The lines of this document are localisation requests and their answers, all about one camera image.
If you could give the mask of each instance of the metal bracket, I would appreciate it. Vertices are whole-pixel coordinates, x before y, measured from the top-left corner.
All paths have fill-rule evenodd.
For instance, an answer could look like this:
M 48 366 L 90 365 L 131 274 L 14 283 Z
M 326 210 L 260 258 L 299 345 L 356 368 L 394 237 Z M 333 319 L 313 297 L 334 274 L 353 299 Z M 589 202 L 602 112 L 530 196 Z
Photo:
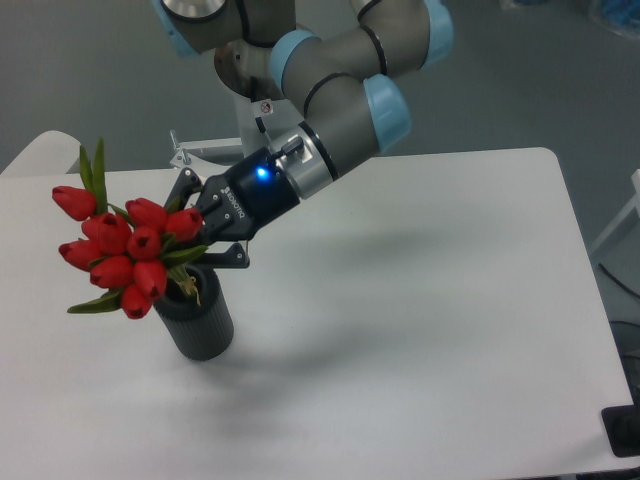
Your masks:
M 171 164 L 178 168 L 191 165 L 193 161 L 192 156 L 205 162 L 218 165 L 232 165 L 243 158 L 242 141 L 239 138 L 180 142 L 175 130 L 171 130 L 169 135 L 175 155 L 174 160 L 177 160 L 177 162 L 172 160 Z M 234 158 L 235 160 L 232 162 L 228 160 L 224 161 L 225 158 Z
M 631 176 L 631 181 L 636 191 L 635 195 L 613 217 L 589 247 L 592 266 L 598 265 L 600 260 L 640 223 L 640 170 L 636 170 Z

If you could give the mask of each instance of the white table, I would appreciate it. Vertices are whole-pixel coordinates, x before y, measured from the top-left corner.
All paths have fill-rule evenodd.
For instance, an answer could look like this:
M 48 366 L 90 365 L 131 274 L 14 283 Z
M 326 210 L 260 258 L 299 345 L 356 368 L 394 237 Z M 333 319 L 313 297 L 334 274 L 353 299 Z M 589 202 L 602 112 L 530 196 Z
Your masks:
M 80 142 L 66 133 L 41 133 L 5 168 L 3 177 L 68 173 L 78 162 Z
M 108 175 L 164 201 L 177 173 Z M 220 277 L 236 326 L 193 363 L 155 313 L 57 246 L 77 176 L 0 178 L 0 476 L 506 479 L 632 468 L 600 410 L 631 398 L 555 156 L 380 158 L 259 232 Z

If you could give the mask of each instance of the blue led light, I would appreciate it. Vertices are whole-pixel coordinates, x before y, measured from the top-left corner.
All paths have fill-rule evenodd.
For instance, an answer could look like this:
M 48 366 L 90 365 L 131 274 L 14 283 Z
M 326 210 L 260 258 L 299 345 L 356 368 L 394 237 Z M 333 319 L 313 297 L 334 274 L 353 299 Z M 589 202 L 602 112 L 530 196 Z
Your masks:
M 258 167 L 256 168 L 256 176 L 258 177 L 259 180 L 268 180 L 271 174 L 269 173 L 269 170 L 262 167 Z

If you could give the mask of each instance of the black vase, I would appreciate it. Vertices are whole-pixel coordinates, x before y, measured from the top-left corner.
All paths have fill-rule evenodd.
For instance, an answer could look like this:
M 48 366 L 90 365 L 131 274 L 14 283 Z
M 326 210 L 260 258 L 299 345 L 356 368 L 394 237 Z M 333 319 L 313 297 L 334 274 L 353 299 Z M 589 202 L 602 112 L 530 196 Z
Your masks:
M 180 287 L 169 280 L 165 295 L 154 308 L 185 357 L 210 360 L 231 343 L 233 322 L 213 269 L 197 265 L 187 265 L 186 269 L 196 278 L 200 305 L 194 299 L 186 299 Z

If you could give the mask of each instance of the green leaf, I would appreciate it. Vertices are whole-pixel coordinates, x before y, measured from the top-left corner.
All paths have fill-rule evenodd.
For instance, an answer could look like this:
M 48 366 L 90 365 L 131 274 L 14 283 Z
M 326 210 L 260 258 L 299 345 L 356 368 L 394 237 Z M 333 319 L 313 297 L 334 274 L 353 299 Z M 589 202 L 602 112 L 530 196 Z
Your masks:
M 107 187 L 104 179 L 104 141 L 98 140 L 96 156 L 93 159 L 93 189 L 98 205 L 96 213 L 98 215 L 107 213 Z
M 115 312 L 120 308 L 120 298 L 122 297 L 123 288 L 115 290 L 109 290 L 100 298 L 91 300 L 87 303 L 81 303 L 80 305 L 74 305 L 69 307 L 68 313 L 104 313 Z
M 160 257 L 165 267 L 172 268 L 178 265 L 184 265 L 185 263 L 192 263 L 202 256 L 207 251 L 206 245 L 198 245 L 197 247 L 187 248 L 185 250 L 176 250 L 175 252 L 167 253 Z
M 107 258 L 109 258 L 108 255 L 105 255 L 104 257 L 96 258 L 95 260 L 91 260 L 89 263 L 87 263 L 87 265 L 89 268 L 93 268 L 99 263 L 104 262 Z
M 131 217 L 129 216 L 129 214 L 127 213 L 127 211 L 126 211 L 126 210 L 123 210 L 123 209 L 122 209 L 122 208 L 120 208 L 120 207 L 116 207 L 116 206 L 115 206 L 114 204 L 112 204 L 112 203 L 109 203 L 108 205 L 111 207 L 111 209 L 112 209 L 114 212 L 116 212 L 118 215 L 120 215 L 122 218 L 124 218 L 124 219 L 127 221 L 127 223 L 128 223 L 129 225 L 131 225 L 133 228 L 135 228 L 135 227 L 136 227 L 136 226 L 135 226 L 135 224 L 133 223 L 133 220 L 131 220 Z
M 172 213 L 176 213 L 178 210 L 180 210 L 180 202 L 180 195 L 173 197 L 173 199 L 169 202 L 169 205 L 167 205 L 167 208 L 165 208 L 167 213 L 171 215 Z
M 182 282 L 189 277 L 184 265 L 177 265 L 167 269 L 167 276 L 174 282 Z
M 160 250 L 160 255 L 162 256 L 176 244 L 176 234 L 173 232 L 163 233 L 160 236 L 160 241 L 162 242 L 162 250 Z
M 91 162 L 87 155 L 87 149 L 80 145 L 80 178 L 85 190 L 95 193 L 93 189 L 93 172 L 91 171 Z

